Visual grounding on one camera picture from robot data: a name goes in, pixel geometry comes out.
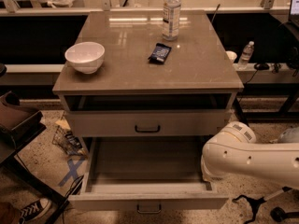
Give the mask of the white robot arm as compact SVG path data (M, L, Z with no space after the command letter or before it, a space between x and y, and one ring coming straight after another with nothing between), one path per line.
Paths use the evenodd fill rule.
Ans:
M204 144L201 169L208 181L238 174L299 189L298 159L297 143L257 144L249 126L233 121Z

